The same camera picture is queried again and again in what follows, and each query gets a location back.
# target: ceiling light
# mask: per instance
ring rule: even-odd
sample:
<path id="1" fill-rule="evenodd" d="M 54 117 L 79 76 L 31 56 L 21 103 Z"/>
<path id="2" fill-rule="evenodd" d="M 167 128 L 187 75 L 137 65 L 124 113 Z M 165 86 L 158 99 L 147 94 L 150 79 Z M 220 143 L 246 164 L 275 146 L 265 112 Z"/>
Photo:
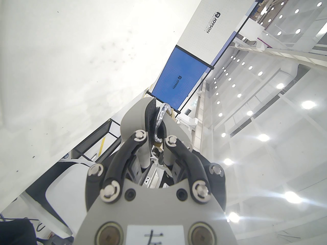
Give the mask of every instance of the ceiling light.
<path id="1" fill-rule="evenodd" d="M 231 159 L 229 159 L 229 158 L 226 158 L 226 159 L 224 160 L 224 164 L 227 165 L 227 166 L 230 166 L 232 163 L 233 163 L 233 161 L 232 161 Z"/>
<path id="2" fill-rule="evenodd" d="M 259 139 L 260 141 L 262 141 L 262 142 L 266 142 L 266 141 L 268 141 L 270 138 L 269 138 L 269 136 L 267 136 L 266 134 L 261 134 L 261 135 L 258 136 L 258 139 Z"/>
<path id="3" fill-rule="evenodd" d="M 233 223 L 238 223 L 240 221 L 240 216 L 238 216 L 235 212 L 231 212 L 228 216 L 228 219 Z"/>
<path id="4" fill-rule="evenodd" d="M 302 202 L 301 197 L 299 197 L 294 192 L 286 192 L 284 195 L 285 195 L 286 200 L 289 201 L 290 203 L 299 204 Z"/>
<path id="5" fill-rule="evenodd" d="M 316 104 L 312 101 L 305 101 L 302 103 L 302 107 L 305 109 L 312 109 Z"/>
<path id="6" fill-rule="evenodd" d="M 285 85 L 284 85 L 283 83 L 279 83 L 279 84 L 276 86 L 277 89 L 282 89 L 282 88 L 284 88 L 284 87 L 285 87 Z"/>

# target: black cloth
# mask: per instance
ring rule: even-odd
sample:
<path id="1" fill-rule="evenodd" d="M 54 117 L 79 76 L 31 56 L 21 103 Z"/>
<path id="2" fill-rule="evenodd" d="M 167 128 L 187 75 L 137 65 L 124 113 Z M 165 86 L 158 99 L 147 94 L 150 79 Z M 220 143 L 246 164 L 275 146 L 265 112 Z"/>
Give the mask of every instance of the black cloth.
<path id="1" fill-rule="evenodd" d="M 27 219 L 0 222 L 1 245 L 37 245 L 33 224 Z"/>

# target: hanging banner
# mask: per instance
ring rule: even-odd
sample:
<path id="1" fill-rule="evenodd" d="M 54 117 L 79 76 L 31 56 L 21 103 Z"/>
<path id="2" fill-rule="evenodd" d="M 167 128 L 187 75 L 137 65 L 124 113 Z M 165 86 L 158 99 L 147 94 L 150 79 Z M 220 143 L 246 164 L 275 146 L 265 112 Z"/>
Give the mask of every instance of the hanging banner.
<path id="1" fill-rule="evenodd" d="M 174 48 L 152 95 L 178 109 L 208 67 Z"/>
<path id="2" fill-rule="evenodd" d="M 177 45 L 211 64 L 255 0 L 202 0 Z"/>

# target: metal ring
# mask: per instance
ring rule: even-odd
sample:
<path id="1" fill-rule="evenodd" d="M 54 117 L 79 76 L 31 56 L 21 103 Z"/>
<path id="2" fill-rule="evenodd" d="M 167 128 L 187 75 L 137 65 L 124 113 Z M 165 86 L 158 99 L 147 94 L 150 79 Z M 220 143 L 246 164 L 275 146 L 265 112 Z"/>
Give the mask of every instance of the metal ring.
<path id="1" fill-rule="evenodd" d="M 135 136 L 136 137 L 134 138 L 134 140 L 136 142 L 141 142 L 146 138 L 146 132 L 144 130 L 141 130 L 141 129 L 136 130 L 135 131 Z"/>
<path id="2" fill-rule="evenodd" d="M 102 164 L 94 164 L 89 168 L 87 175 L 88 176 L 97 175 L 98 177 L 100 177 L 103 173 L 103 170 L 104 170 L 104 168 L 103 168 Z"/>
<path id="3" fill-rule="evenodd" d="M 105 188 L 107 188 L 109 186 L 113 187 L 113 190 L 114 190 L 113 194 L 110 195 L 110 196 L 106 195 L 106 190 L 105 189 L 100 190 L 101 200 L 103 202 L 107 202 L 107 203 L 113 202 L 118 197 L 118 195 L 120 193 L 120 185 L 119 185 L 118 181 L 115 181 L 115 180 L 111 181 L 111 184 L 107 185 Z"/>
<path id="4" fill-rule="evenodd" d="M 196 231 L 203 231 L 205 230 L 206 233 L 206 243 L 208 245 L 215 245 L 216 244 L 216 236 L 214 233 L 214 230 L 206 223 L 203 222 L 197 222 L 195 224 L 193 224 L 190 229 L 188 230 L 188 235 L 187 235 L 187 239 L 188 239 L 188 243 L 189 245 L 196 245 L 196 239 L 197 239 L 197 233 Z"/>
<path id="5" fill-rule="evenodd" d="M 124 241 L 124 232 L 122 227 L 116 222 L 107 222 L 103 224 L 95 236 L 95 244 L 107 244 L 107 237 L 111 238 L 112 244 L 122 245 Z"/>
<path id="6" fill-rule="evenodd" d="M 163 103 L 160 105 L 160 109 L 157 115 L 156 119 L 156 125 L 154 127 L 154 141 L 157 143 L 162 143 L 162 139 L 158 138 L 158 128 L 162 122 L 162 119 L 164 118 L 164 114 L 168 111 L 168 114 L 171 115 L 171 107 L 167 103 Z"/>
<path id="7" fill-rule="evenodd" d="M 169 146 L 169 147 L 176 147 L 176 141 L 177 141 L 177 137 L 174 136 L 173 134 L 166 137 L 166 145 Z"/>
<path id="8" fill-rule="evenodd" d="M 197 180 L 193 183 L 192 185 L 192 193 L 193 193 L 193 196 L 195 197 L 195 199 L 201 203 L 207 203 L 209 202 L 209 200 L 211 199 L 211 195 L 208 194 L 206 195 L 205 197 L 200 197 L 196 191 L 197 187 L 199 185 L 204 185 L 205 186 L 205 181 L 203 180 Z"/>
<path id="9" fill-rule="evenodd" d="M 214 167 L 219 167 L 220 168 L 220 173 L 216 173 L 214 171 Z M 219 175 L 221 177 L 223 177 L 224 174 L 225 174 L 224 169 L 219 164 L 216 164 L 216 163 L 211 163 L 209 165 L 209 172 L 210 172 L 211 175 L 214 175 L 215 174 L 215 175 Z"/>

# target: robotic hand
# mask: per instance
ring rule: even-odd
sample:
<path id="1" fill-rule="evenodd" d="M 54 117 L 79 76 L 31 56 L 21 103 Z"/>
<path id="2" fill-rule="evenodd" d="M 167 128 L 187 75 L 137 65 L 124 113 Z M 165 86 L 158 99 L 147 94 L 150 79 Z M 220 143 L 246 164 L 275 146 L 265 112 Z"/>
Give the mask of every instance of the robotic hand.
<path id="1" fill-rule="evenodd" d="M 88 210 L 74 245 L 233 245 L 226 221 L 225 175 L 192 151 L 190 139 L 169 116 L 143 98 L 121 122 L 122 145 L 86 179 Z M 140 186 L 153 145 L 162 144 L 170 186 Z"/>

